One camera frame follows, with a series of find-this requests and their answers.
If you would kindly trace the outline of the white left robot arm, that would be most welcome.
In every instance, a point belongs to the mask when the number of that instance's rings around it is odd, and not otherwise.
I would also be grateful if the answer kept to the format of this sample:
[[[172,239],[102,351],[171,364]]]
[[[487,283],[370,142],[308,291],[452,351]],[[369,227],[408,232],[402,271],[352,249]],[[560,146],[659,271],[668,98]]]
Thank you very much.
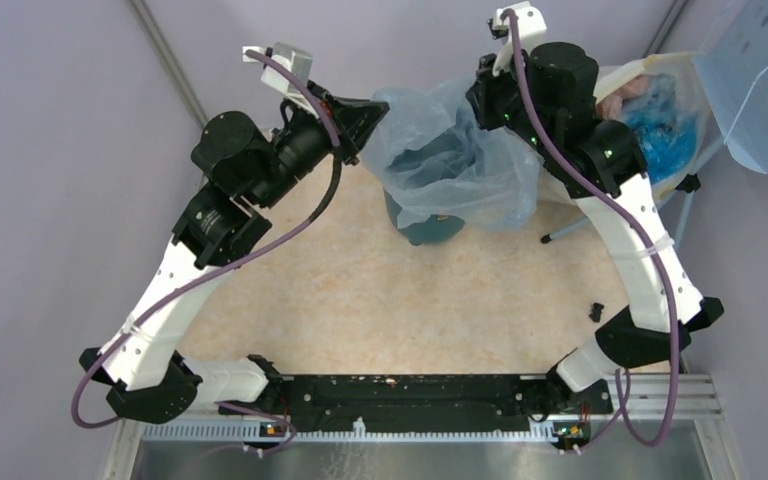
[[[163,424],[222,402],[262,414],[279,404],[276,373],[263,358],[203,362],[184,357],[178,345],[226,276],[269,251],[264,211],[324,160],[332,163],[323,197],[329,204],[343,167],[357,162],[389,112],[380,100],[335,96],[315,83],[309,90],[310,108],[282,101],[283,125],[271,134],[240,111],[204,126],[191,159],[205,185],[175,222],[155,276],[119,332],[79,359],[85,382],[108,387],[116,419]]]

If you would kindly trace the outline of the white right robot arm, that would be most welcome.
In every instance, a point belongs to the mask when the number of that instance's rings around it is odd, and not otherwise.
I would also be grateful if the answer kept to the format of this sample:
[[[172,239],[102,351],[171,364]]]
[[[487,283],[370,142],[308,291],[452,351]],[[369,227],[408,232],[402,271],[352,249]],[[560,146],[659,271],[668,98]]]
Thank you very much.
[[[587,389],[619,368],[675,360],[694,332],[724,312],[689,279],[654,203],[633,131],[599,117],[598,66],[576,45],[488,54],[466,97],[478,125],[522,139],[590,220],[614,262],[628,304],[546,376],[546,397],[572,412]]]

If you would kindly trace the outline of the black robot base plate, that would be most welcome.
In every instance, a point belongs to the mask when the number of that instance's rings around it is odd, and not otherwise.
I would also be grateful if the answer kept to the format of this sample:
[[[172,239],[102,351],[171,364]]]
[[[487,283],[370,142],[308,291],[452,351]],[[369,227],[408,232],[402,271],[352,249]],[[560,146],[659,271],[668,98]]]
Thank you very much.
[[[273,379],[255,409],[301,433],[525,432],[539,420],[614,411],[606,381],[567,393],[542,375],[295,375]]]

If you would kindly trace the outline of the translucent blue trash bag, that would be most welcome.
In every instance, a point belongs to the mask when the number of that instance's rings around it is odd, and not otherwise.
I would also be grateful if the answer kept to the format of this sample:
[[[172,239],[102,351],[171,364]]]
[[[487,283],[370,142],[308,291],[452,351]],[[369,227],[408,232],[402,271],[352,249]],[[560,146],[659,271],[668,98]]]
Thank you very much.
[[[400,207],[405,229],[434,215],[488,231],[522,229],[537,209],[542,162],[519,137],[479,127],[462,77],[420,91],[387,87],[373,100],[389,110],[360,154]]]

